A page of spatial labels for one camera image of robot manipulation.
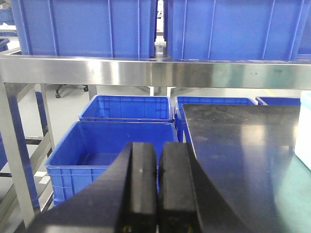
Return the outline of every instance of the blue storage bin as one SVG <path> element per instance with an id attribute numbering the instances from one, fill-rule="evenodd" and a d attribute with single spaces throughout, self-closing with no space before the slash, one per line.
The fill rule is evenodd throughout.
<path id="1" fill-rule="evenodd" d="M 0 9 L 0 25 L 15 25 L 12 9 Z M 0 33 L 0 36 L 17 36 L 16 33 Z"/>
<path id="2" fill-rule="evenodd" d="M 128 141 L 153 143 L 159 161 L 165 142 L 176 142 L 177 135 L 170 123 L 75 122 L 46 161 L 54 204 L 92 183 Z"/>
<path id="3" fill-rule="evenodd" d="M 23 54 L 149 58 L 156 0 L 12 0 Z"/>
<path id="4" fill-rule="evenodd" d="M 175 103 L 175 125 L 179 142 L 183 142 L 183 133 L 185 133 L 186 141 L 190 142 L 183 104 L 255 105 L 250 98 L 199 96 L 176 96 Z"/>
<path id="5" fill-rule="evenodd" d="M 7 163 L 6 154 L 4 150 L 4 145 L 2 142 L 2 137 L 0 134 L 0 170 L 4 167 L 4 165 Z"/>
<path id="6" fill-rule="evenodd" d="M 310 0 L 168 0 L 174 59 L 294 60 Z"/>
<path id="7" fill-rule="evenodd" d="M 258 105 L 300 105 L 300 98 L 295 97 L 256 97 Z"/>
<path id="8" fill-rule="evenodd" d="M 297 58 L 311 59 L 311 14 L 306 22 Z"/>
<path id="9" fill-rule="evenodd" d="M 162 96 L 97 95 L 79 115 L 82 121 L 173 122 L 171 99 Z"/>

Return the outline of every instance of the gray floor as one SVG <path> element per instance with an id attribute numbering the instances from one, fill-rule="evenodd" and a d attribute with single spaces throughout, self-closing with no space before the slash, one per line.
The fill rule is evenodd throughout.
<path id="1" fill-rule="evenodd" d="M 67 85 L 61 89 L 62 97 L 55 98 L 55 85 L 47 85 L 46 93 L 48 106 L 52 122 L 52 132 L 55 143 L 57 143 L 70 125 L 78 121 L 78 115 L 88 103 L 88 92 L 83 91 L 83 86 Z M 147 87 L 130 86 L 98 86 L 99 94 L 107 95 L 149 95 Z M 249 97 L 255 99 L 255 96 L 291 96 L 299 97 L 299 90 L 265 90 L 265 89 L 217 89 L 217 88 L 174 88 L 171 98 L 174 104 L 174 97 L 178 95 L 187 96 L 215 96 L 215 97 Z M 166 88 L 156 88 L 156 95 L 166 95 Z M 42 135 L 40 128 L 40 119 L 36 106 L 35 92 L 32 90 L 19 103 L 21 118 L 25 135 Z M 29 146 L 29 154 L 35 150 L 36 146 Z M 2 171 L 9 172 L 6 165 Z M 42 191 L 45 184 L 40 183 L 44 176 L 47 176 L 44 166 L 39 169 L 41 173 L 35 176 L 38 191 Z M 12 184 L 11 178 L 0 178 L 0 199 L 6 194 Z M 10 218 L 6 228 L 2 233 L 13 233 L 21 221 L 20 210 L 17 208 Z"/>

